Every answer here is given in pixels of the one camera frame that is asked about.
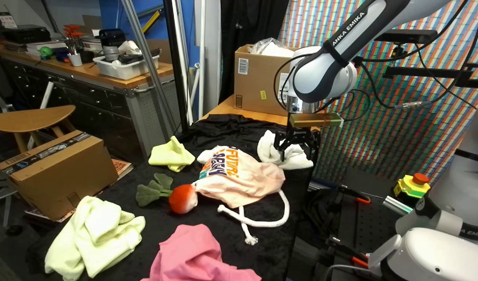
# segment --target yellow-green towel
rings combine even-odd
[[[183,144],[173,136],[167,144],[152,148],[148,163],[151,165],[168,165],[170,170],[179,172],[186,165],[192,164],[194,160],[194,155],[187,151]]]

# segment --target red button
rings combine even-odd
[[[412,181],[416,185],[424,185],[425,183],[429,183],[430,179],[423,174],[415,173],[414,176],[412,176]]]

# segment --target stool seat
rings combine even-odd
[[[65,105],[39,110],[0,113],[0,131],[27,133],[51,127],[66,119],[75,108],[75,105]]]

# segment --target pen holder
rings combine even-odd
[[[73,66],[82,66],[82,61],[81,61],[81,55],[80,54],[77,54],[77,55],[68,54],[67,56],[71,60],[71,63],[73,63]]]

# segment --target cabinet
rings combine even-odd
[[[8,76],[20,90],[29,108],[39,108],[48,82],[54,86],[47,107],[75,105],[69,118],[73,125],[105,141],[111,155],[138,164],[144,160],[126,97],[65,75],[3,59]]]

